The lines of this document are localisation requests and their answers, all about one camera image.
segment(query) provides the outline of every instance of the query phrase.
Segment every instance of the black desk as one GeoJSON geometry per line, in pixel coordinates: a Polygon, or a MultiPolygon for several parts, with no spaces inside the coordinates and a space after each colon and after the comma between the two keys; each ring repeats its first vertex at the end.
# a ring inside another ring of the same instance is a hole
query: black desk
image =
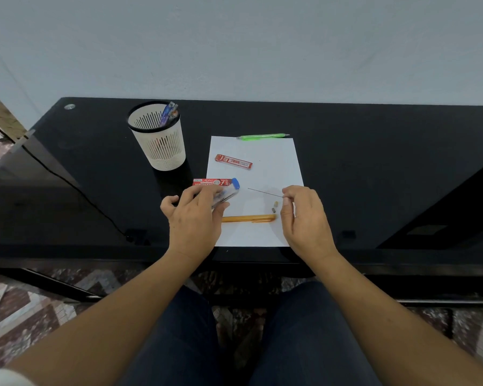
{"type": "MultiPolygon", "coordinates": [[[[144,101],[63,98],[2,158],[0,268],[146,266],[168,244],[161,198],[206,176],[211,135],[283,132],[362,271],[483,275],[483,106],[179,100],[187,160],[158,173],[126,124],[144,101]],[[411,234],[425,225],[443,229],[411,234]]],[[[309,272],[289,248],[216,248],[203,268],[231,266],[309,272]]]]}

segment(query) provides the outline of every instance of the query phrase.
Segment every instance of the person's left arm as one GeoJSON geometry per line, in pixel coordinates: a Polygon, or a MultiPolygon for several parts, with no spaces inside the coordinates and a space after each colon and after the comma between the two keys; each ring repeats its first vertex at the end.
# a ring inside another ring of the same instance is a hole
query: person's left arm
{"type": "Polygon", "coordinates": [[[6,368],[38,386],[113,385],[122,376],[184,281],[220,236],[224,202],[211,212],[220,186],[193,186],[167,196],[170,224],[165,255],[114,293],[29,348],[6,368]]]}

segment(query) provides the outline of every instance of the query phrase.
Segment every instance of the person's left hand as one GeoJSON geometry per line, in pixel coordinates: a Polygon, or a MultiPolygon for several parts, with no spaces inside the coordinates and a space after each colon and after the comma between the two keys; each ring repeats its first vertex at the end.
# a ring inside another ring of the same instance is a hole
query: person's left hand
{"type": "Polygon", "coordinates": [[[163,199],[161,211],[170,224],[170,253],[188,257],[197,266],[211,253],[220,237],[224,210],[229,206],[223,202],[211,212],[213,196],[221,190],[217,185],[186,188],[177,207],[172,205],[179,200],[177,195],[163,199]]]}

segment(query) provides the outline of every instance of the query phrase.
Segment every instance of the blue cap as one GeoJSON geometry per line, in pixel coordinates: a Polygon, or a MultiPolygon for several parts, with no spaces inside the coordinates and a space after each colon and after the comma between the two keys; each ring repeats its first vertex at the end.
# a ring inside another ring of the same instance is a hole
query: blue cap
{"type": "Polygon", "coordinates": [[[234,186],[234,189],[240,189],[240,183],[238,182],[238,180],[236,180],[235,177],[231,179],[231,184],[234,186]]]}

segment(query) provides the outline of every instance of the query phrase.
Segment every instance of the person's right arm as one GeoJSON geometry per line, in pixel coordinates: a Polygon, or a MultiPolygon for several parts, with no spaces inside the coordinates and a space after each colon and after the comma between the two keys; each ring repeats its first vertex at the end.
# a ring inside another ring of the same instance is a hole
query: person's right arm
{"type": "Polygon", "coordinates": [[[384,385],[483,386],[481,363],[381,291],[338,253],[314,190],[290,186],[283,194],[281,218],[288,244],[338,303],[384,385]]]}

